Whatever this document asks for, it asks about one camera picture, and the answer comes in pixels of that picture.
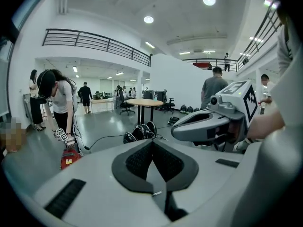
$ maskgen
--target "desk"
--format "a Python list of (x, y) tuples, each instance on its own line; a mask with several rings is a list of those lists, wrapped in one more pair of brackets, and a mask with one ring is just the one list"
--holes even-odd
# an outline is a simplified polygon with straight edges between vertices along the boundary
[(93, 104), (106, 104), (106, 111), (107, 111), (107, 103), (113, 102), (112, 98), (109, 99), (97, 99), (97, 100), (91, 100), (91, 112), (93, 113)]
[[(127, 100), (128, 104), (132, 105), (138, 105), (138, 124), (144, 123), (144, 107), (145, 106), (150, 106), (151, 107), (151, 121), (153, 120), (153, 108), (154, 106), (160, 106), (163, 105), (162, 101), (154, 101), (151, 99), (129, 99)], [(142, 106), (142, 115), (141, 115), (141, 123), (140, 123), (140, 109)]]

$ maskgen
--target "wooden tabletop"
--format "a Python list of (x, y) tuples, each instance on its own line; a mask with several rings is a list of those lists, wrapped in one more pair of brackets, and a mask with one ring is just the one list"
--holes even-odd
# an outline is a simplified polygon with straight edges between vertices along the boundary
[(162, 101), (154, 101), (152, 99), (143, 99), (143, 98), (129, 99), (126, 102), (128, 104), (138, 105), (138, 106), (160, 106), (160, 105), (163, 105)]

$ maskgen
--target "black pants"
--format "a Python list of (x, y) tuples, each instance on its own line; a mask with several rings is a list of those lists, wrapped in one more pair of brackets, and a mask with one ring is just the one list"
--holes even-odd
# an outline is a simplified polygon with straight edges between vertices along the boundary
[(225, 64), (224, 71), (226, 71), (226, 68), (228, 68), (228, 71), (229, 71), (229, 66), (230, 66), (230, 64)]
[(32, 113), (33, 123), (39, 124), (43, 122), (42, 113), (40, 109), (40, 100), (34, 97), (30, 98), (30, 110)]
[[(67, 124), (67, 113), (53, 113), (55, 120), (57, 121), (58, 127), (63, 129), (64, 132), (66, 133), (66, 124)], [(71, 122), (71, 131), (70, 133), (73, 134), (73, 120)]]

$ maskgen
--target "dark shirt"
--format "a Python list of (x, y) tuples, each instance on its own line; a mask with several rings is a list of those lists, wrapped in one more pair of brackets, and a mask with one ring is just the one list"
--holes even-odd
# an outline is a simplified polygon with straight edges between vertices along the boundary
[(93, 99), (91, 92), (90, 92), (90, 88), (88, 86), (83, 86), (80, 88), (80, 90), (78, 91), (78, 96), (82, 97), (83, 99), (88, 99), (89, 100), (89, 96), (91, 99)]

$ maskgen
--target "black office chair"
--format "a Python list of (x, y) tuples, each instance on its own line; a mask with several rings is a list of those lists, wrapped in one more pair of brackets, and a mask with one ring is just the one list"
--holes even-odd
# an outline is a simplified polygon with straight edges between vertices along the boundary
[[(166, 98), (166, 90), (164, 90), (164, 101), (166, 102), (167, 101), (167, 98)], [(163, 111), (164, 111), (164, 113), (166, 113), (166, 112), (168, 112), (168, 111), (170, 111), (172, 114), (174, 114), (174, 110), (171, 108), (171, 107), (174, 107), (175, 106), (175, 104), (174, 103), (172, 103), (172, 101), (174, 101), (174, 99), (173, 98), (170, 98), (169, 99), (169, 103), (165, 103), (165, 104), (163, 104)]]
[(127, 112), (127, 115), (129, 115), (128, 112), (133, 112), (133, 113), (135, 113), (133, 110), (130, 109), (130, 108), (133, 107), (134, 105), (128, 104), (127, 102), (124, 102), (125, 99), (124, 99), (124, 96), (123, 96), (123, 92), (122, 92), (122, 91), (119, 91), (119, 95), (120, 95), (120, 100), (121, 100), (120, 108), (125, 108), (124, 110), (122, 110), (122, 111), (120, 112), (120, 114), (123, 113), (123, 112)]

